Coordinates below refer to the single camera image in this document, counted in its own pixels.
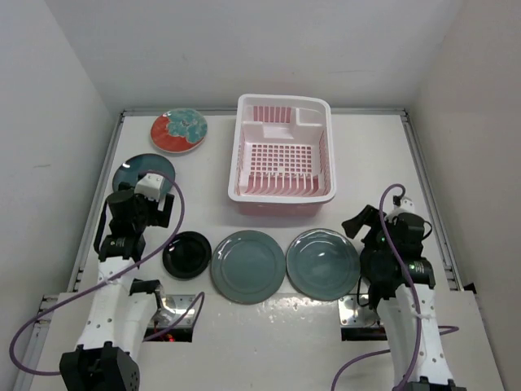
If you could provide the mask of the dark teal speckled plate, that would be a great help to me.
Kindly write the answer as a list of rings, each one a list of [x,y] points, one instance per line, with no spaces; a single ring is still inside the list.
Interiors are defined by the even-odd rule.
[[[153,153],[136,155],[123,162],[112,178],[112,190],[118,191],[122,182],[135,187],[145,171],[158,171],[171,179],[175,179],[176,171],[173,164],[166,157]]]

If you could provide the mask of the grey-green plate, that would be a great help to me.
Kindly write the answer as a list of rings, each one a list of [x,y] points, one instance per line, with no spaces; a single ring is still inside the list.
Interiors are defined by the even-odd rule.
[[[329,229],[312,229],[295,237],[286,252],[293,288],[318,301],[349,294],[361,275],[358,252],[349,239]]]
[[[210,274],[216,290],[228,300],[254,305],[279,290],[286,274],[285,254],[261,231],[238,231],[214,250]]]

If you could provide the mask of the black small plate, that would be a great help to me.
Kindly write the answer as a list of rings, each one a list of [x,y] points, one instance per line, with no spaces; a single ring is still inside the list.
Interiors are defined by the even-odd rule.
[[[162,262],[175,279],[189,280],[201,275],[212,257],[211,244],[195,231],[184,231],[174,236],[164,249]]]

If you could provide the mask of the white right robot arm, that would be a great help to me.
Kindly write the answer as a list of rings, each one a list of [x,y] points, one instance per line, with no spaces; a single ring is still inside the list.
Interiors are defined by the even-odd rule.
[[[363,226],[361,279],[368,306],[383,322],[395,372],[395,390],[457,390],[441,344],[436,320],[436,279],[423,256],[427,222],[412,209],[382,214],[367,205],[342,227],[354,238]]]

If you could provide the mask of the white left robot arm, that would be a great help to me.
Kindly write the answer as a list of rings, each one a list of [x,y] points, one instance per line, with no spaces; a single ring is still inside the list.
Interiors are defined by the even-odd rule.
[[[94,237],[98,282],[90,312],[59,372],[68,390],[137,390],[137,356],[152,317],[161,307],[160,281],[138,278],[149,226],[168,227],[174,197],[164,201],[121,186],[104,202]]]

